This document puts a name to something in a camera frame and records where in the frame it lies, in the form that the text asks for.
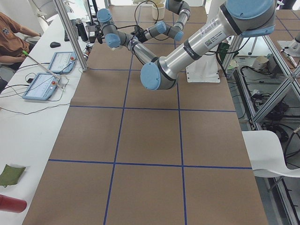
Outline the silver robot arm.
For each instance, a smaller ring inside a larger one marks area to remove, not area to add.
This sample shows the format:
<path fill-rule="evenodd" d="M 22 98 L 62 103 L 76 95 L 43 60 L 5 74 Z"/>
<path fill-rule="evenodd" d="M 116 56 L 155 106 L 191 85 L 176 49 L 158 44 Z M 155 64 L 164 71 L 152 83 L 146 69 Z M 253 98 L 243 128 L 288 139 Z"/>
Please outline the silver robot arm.
<path fill-rule="evenodd" d="M 158 20 L 154 25 L 143 29 L 141 27 L 135 28 L 133 34 L 142 43 L 150 40 L 157 39 L 157 36 L 164 35 L 166 39 L 171 38 L 179 42 L 183 35 L 183 29 L 186 22 L 190 19 L 191 10 L 190 6 L 183 0 L 166 0 L 165 9 L 177 14 L 178 18 L 174 24 L 168 24 L 163 20 Z"/>
<path fill-rule="evenodd" d="M 110 48 L 125 46 L 143 64 L 140 80 L 148 90 L 168 90 L 178 81 L 178 73 L 228 36 L 258 37 L 275 27 L 275 0 L 227 0 L 217 15 L 167 56 L 157 57 L 133 34 L 118 31 L 111 12 L 100 9 L 97 19 Z"/>

